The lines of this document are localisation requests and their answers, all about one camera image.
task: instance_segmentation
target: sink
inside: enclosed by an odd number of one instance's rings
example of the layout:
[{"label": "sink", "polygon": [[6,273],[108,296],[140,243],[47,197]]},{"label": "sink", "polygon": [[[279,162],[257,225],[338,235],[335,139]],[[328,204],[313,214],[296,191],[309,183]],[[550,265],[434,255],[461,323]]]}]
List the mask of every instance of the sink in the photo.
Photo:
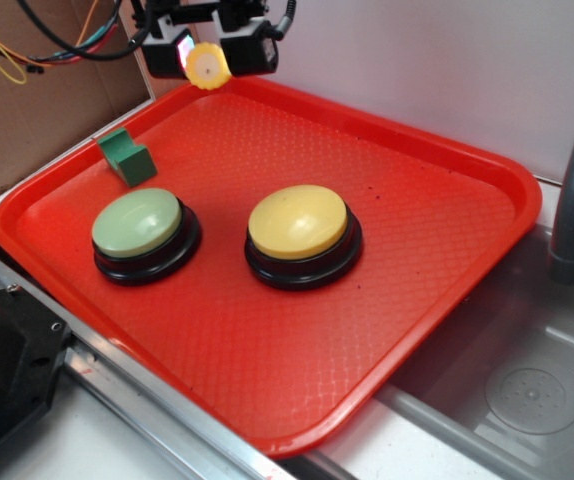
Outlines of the sink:
[{"label": "sink", "polygon": [[574,478],[574,287],[547,278],[548,241],[523,238],[388,381],[510,477]]}]

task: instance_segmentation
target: sink drain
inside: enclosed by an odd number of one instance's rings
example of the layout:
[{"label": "sink drain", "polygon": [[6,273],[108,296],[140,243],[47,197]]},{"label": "sink drain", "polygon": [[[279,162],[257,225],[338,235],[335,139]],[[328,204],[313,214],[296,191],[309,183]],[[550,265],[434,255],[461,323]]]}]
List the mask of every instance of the sink drain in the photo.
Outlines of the sink drain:
[{"label": "sink drain", "polygon": [[574,421],[574,378],[552,365],[502,365],[488,378],[485,396],[491,411],[520,432],[554,433]]}]

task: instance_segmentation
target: cardboard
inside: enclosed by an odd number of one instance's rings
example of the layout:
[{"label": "cardboard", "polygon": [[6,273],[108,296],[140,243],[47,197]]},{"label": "cardboard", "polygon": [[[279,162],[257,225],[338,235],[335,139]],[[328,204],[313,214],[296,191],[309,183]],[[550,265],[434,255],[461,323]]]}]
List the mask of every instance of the cardboard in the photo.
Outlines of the cardboard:
[{"label": "cardboard", "polygon": [[[32,0],[31,6],[54,32],[74,43],[92,3]],[[110,1],[99,2],[91,32],[106,22],[112,6]],[[9,0],[0,0],[0,41],[26,55],[61,50]],[[116,51],[126,45],[121,27],[105,50]],[[0,62],[7,66],[3,59]],[[51,68],[43,75],[29,75],[23,86],[0,74],[0,194],[148,98],[133,55]]]}]

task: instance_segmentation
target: red tray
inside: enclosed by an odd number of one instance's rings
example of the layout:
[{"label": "red tray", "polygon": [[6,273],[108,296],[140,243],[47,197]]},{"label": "red tray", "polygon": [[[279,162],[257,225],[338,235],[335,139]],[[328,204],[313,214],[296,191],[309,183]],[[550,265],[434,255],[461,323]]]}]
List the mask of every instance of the red tray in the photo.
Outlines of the red tray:
[{"label": "red tray", "polygon": [[[520,165],[259,79],[183,87],[124,126],[203,242],[172,276],[120,287],[96,270],[91,226],[128,188],[90,142],[0,206],[0,244],[99,333],[273,457],[322,441],[533,225]],[[307,292],[259,283],[247,218],[295,184],[338,192],[364,251]]]}]

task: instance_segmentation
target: white surface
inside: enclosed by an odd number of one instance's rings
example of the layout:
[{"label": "white surface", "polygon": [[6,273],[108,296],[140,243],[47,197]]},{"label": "white surface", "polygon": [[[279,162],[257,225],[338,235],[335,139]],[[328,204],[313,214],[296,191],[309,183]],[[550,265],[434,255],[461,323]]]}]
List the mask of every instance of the white surface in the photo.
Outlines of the white surface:
[{"label": "white surface", "polygon": [[143,438],[70,377],[51,411],[0,447],[0,480],[178,480]]},{"label": "white surface", "polygon": [[[285,3],[269,1],[274,22]],[[267,78],[563,178],[574,1],[301,0],[279,54]]]},{"label": "white surface", "polygon": [[361,480],[500,478],[377,400],[319,451]]}]

